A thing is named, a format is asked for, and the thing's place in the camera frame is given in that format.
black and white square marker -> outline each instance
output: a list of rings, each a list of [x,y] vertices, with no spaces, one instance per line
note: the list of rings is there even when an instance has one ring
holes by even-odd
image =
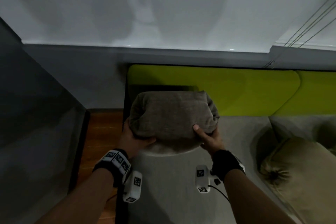
[[[108,152],[105,157],[113,158],[115,154],[116,154],[115,152]]]
[[[204,176],[204,170],[197,170],[197,177]]]
[[[123,169],[124,169],[125,171],[127,171],[127,169],[128,169],[128,164],[127,164],[125,161],[121,164],[121,166],[123,167]]]
[[[132,198],[132,197],[129,197],[128,199],[126,199],[127,202],[130,202],[130,203],[133,203],[136,199],[135,198]]]
[[[141,179],[138,177],[134,177],[134,185],[139,186],[141,185]]]
[[[120,156],[119,154],[116,156],[116,158],[115,158],[118,162],[119,162],[119,164],[121,164],[121,162],[123,162],[124,161],[124,159],[123,159],[123,157],[122,156]]]
[[[206,188],[198,188],[199,189],[199,192],[208,192]]]

wrist strap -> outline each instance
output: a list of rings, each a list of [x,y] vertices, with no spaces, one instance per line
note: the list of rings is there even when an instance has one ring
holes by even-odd
[[[240,164],[238,159],[229,151],[216,151],[212,156],[212,160],[213,165],[211,171],[222,181],[224,181],[225,175],[233,169],[241,170],[245,174],[243,165]]]
[[[105,168],[113,175],[113,187],[117,188],[127,178],[131,169],[126,151],[122,149],[114,149],[108,151],[95,165],[92,172],[99,168]]]

person's right arm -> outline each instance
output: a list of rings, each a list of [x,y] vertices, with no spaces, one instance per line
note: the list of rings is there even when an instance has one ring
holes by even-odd
[[[203,141],[202,148],[207,150],[211,157],[218,150],[225,150],[218,127],[212,136],[205,134],[198,125],[194,125],[194,130]],[[224,186],[237,224],[295,224],[241,170],[229,171],[225,175]]]

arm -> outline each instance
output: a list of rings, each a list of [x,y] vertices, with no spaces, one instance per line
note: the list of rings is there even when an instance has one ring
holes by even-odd
[[[155,138],[136,139],[128,126],[127,119],[118,148],[125,150],[128,157],[132,158],[139,150],[153,142],[155,142]],[[97,223],[106,200],[112,192],[113,181],[110,171],[104,168],[97,169],[85,182],[40,218],[36,224]]]
[[[194,130],[203,141],[201,147],[207,150],[211,157],[218,150],[225,150],[218,127],[212,136],[205,134],[198,125],[194,125]],[[242,171],[229,171],[224,177],[224,186],[237,224],[295,224]]]

brown wood plank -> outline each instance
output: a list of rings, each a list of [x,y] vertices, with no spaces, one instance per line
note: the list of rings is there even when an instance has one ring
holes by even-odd
[[[117,147],[122,131],[122,119],[122,110],[91,113],[76,186],[91,175],[96,162],[105,153]],[[117,190],[114,189],[110,197],[116,193]],[[116,199],[117,197],[114,197],[106,203],[98,224],[111,224],[115,222]]]

